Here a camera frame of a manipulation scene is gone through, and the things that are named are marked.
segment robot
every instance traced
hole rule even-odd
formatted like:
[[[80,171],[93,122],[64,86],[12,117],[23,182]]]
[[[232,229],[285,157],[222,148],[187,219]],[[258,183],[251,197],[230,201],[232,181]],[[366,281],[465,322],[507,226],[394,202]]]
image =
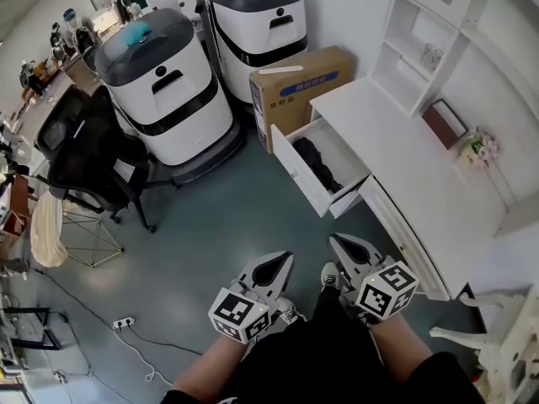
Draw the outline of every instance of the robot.
[[[341,296],[355,311],[383,321],[412,300],[419,281],[404,262],[383,257],[368,241],[351,235],[333,234],[329,248],[347,282]],[[277,299],[286,290],[293,262],[291,252],[275,252],[249,262],[211,306],[208,315],[213,327],[244,344],[267,330],[280,314]]]

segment floor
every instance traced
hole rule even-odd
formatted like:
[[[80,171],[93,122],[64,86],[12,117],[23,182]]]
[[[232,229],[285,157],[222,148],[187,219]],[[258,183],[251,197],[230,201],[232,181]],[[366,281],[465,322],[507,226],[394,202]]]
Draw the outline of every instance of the floor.
[[[201,352],[218,336],[207,317],[211,303],[249,259],[279,250],[294,252],[295,267],[286,295],[310,315],[320,288],[319,273],[328,261],[327,240],[332,232],[365,238],[381,253],[399,258],[398,249],[365,203],[338,220],[318,217],[253,133],[236,156],[213,172],[179,191],[172,187],[148,190],[142,203],[147,219],[157,224],[155,234],[141,227],[134,210],[124,211],[121,225],[104,220],[125,247],[124,254],[95,269],[67,261],[49,272],[107,323],[133,316],[133,328],[144,338]],[[150,370],[138,356],[48,278],[32,273],[28,281],[10,280],[10,291],[23,306],[38,300],[40,306],[67,313],[102,381],[134,404],[160,401],[168,387],[158,377],[146,383]],[[458,301],[442,303],[416,296],[404,314],[433,350],[455,353],[467,372],[473,372],[477,360],[472,351],[428,336],[433,326],[476,332],[468,308]],[[35,401],[125,402],[95,378],[73,376],[59,386],[51,365],[72,374],[84,374],[87,367],[69,326],[58,315],[53,315],[51,328],[65,348],[47,355],[28,352],[34,369],[26,380]],[[169,380],[195,360],[190,353],[145,343],[130,331],[122,337]],[[286,362],[286,354],[277,357]]]

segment sneaker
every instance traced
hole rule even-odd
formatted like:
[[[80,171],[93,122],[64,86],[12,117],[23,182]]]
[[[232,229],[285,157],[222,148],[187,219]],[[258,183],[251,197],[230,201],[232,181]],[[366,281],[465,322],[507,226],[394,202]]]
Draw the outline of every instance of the sneaker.
[[[280,318],[283,319],[287,325],[291,325],[299,317],[302,317],[303,320],[305,320],[305,316],[296,310],[296,306],[291,300],[280,297],[277,299],[277,302],[279,303]]]
[[[327,262],[322,269],[322,288],[326,286],[332,286],[335,289],[339,289],[339,270],[333,262]]]

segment open drawer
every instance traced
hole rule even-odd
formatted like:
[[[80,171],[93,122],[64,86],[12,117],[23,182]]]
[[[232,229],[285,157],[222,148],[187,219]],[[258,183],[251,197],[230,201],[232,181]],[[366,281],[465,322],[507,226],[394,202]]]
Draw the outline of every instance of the open drawer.
[[[423,293],[431,300],[449,300],[446,286],[429,254],[373,175],[361,185],[360,194],[386,228],[408,266],[417,275]]]
[[[361,201],[360,185],[371,172],[324,118],[314,120],[288,136],[284,136],[277,126],[272,125],[271,135],[274,154],[318,215],[322,217],[330,210],[337,218]],[[292,144],[302,137],[314,144],[322,156],[323,164],[329,168],[335,181],[343,186],[337,193],[322,185],[294,149]]]

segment black cloth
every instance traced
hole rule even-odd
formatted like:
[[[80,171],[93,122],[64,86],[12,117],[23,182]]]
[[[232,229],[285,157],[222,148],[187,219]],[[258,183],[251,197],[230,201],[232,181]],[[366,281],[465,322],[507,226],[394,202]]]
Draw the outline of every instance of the black cloth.
[[[404,386],[397,386],[378,357],[369,330],[350,320],[339,291],[326,286],[312,320],[292,323],[260,340],[237,367],[222,399],[239,404],[484,403],[455,356],[425,360]],[[197,404],[170,391],[162,404]]]
[[[43,95],[45,84],[36,75],[30,75],[28,77],[28,86],[32,88],[38,96]]]

